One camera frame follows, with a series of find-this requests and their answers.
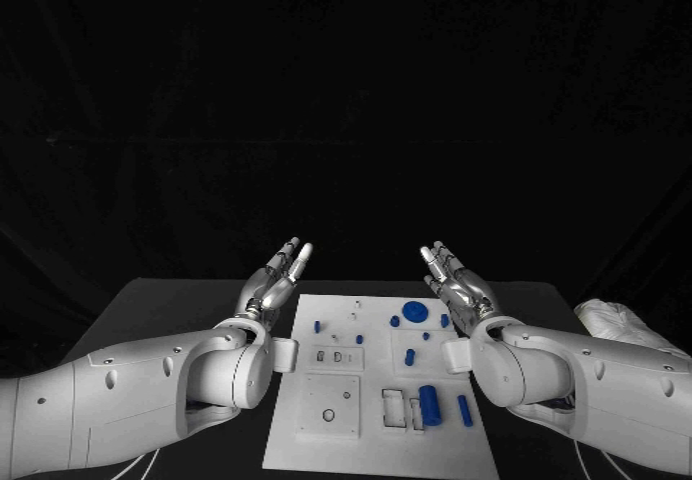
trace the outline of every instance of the blue object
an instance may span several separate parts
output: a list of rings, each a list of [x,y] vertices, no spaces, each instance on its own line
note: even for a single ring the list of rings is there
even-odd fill
[[[429,318],[429,307],[422,302],[407,302],[404,316],[414,323],[422,323]]]
[[[459,408],[462,409],[462,417],[465,419],[465,425],[468,427],[474,427],[472,412],[469,411],[469,404],[466,403],[466,395],[461,395],[458,397],[458,400],[459,400]]]
[[[419,389],[419,396],[422,397],[423,424],[435,427],[443,423],[436,387],[433,385],[425,385]]]
[[[410,348],[407,350],[407,360],[406,360],[409,366],[414,364],[414,356],[416,356],[416,350]]]

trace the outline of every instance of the white board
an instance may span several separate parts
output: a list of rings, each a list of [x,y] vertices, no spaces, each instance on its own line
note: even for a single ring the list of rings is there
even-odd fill
[[[430,311],[420,324],[403,315],[401,309],[412,300],[422,302]],[[445,304],[430,298],[301,296],[292,334],[301,344],[296,372],[282,378],[263,468],[414,478],[500,479],[469,374],[450,375],[445,370],[440,342],[458,335],[452,325],[442,327],[443,313],[449,313]],[[390,325],[393,315],[401,319],[397,328]],[[322,326],[319,334],[316,320]],[[430,333],[429,340],[423,340],[425,332]],[[363,344],[357,343],[358,335],[364,336]],[[319,351],[328,355],[328,347],[332,355],[335,351],[348,354],[352,348],[363,349],[363,356],[360,353],[352,357],[348,369],[338,365],[341,362],[334,363],[335,369],[325,362],[318,365],[312,357]],[[404,363],[409,348],[417,351],[412,367]],[[308,378],[321,376],[322,385],[309,387],[315,380]],[[348,402],[357,399],[354,393],[345,390],[354,378],[360,378],[358,407]],[[416,405],[423,385],[438,389],[443,424],[425,426],[422,433],[414,429],[417,412],[412,400]],[[384,426],[384,390],[403,392],[406,429]],[[459,395],[468,398],[474,427],[463,423]],[[321,422],[324,415],[334,420]],[[360,428],[354,429],[357,416]],[[309,422],[314,422],[309,433],[299,433]]]

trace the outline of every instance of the metallic robot hand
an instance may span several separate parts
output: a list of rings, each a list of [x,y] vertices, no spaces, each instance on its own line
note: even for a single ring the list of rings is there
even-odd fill
[[[257,320],[267,332],[277,322],[279,309],[292,296],[314,252],[314,245],[306,243],[299,258],[293,262],[292,253],[299,243],[299,238],[293,237],[267,265],[253,274],[243,287],[236,306],[236,317]]]
[[[455,324],[471,336],[482,320],[502,315],[495,293],[442,242],[435,243],[433,250],[422,247],[422,255],[433,273],[426,283],[450,309]]]

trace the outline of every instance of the blue disc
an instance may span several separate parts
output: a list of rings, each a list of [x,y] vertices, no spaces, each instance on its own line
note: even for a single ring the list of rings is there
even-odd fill
[[[409,302],[404,305],[404,316],[414,323],[422,323],[429,318],[429,308],[422,302]]]

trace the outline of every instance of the robotic hand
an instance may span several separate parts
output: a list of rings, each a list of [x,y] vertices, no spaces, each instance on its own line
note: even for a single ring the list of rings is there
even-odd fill
[[[259,405],[273,371],[296,367],[298,342],[269,331],[314,250],[308,243],[292,262],[298,245],[293,238],[256,272],[237,314],[214,329],[113,345],[0,379],[0,480],[120,463]]]
[[[690,357],[531,327],[505,316],[491,287],[436,242],[426,283],[471,336],[443,343],[450,373],[474,370],[484,393],[530,422],[632,462],[692,474]]]

